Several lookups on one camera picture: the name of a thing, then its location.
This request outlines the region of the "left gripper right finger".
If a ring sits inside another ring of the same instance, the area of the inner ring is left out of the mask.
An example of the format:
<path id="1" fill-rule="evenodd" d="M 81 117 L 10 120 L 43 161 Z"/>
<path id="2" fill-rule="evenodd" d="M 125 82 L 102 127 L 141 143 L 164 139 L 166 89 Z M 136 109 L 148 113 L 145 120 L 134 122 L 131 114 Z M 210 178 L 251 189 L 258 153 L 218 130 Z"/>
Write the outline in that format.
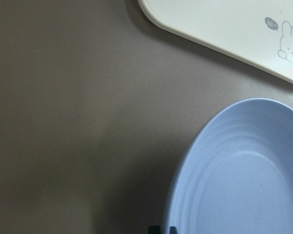
<path id="1" fill-rule="evenodd" d="M 174 227 L 174 226 L 171 226 L 171 227 L 169 228 L 169 234 L 178 234 L 178 230 L 177 230 L 177 228 Z"/>

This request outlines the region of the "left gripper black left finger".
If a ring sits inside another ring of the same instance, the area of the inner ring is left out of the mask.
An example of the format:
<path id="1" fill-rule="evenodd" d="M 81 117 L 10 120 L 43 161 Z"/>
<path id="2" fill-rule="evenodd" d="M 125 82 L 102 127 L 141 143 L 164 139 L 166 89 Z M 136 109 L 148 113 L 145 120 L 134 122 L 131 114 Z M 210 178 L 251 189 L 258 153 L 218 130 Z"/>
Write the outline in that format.
<path id="1" fill-rule="evenodd" d="M 161 234 L 161 227 L 160 226 L 149 226 L 148 227 L 148 234 Z"/>

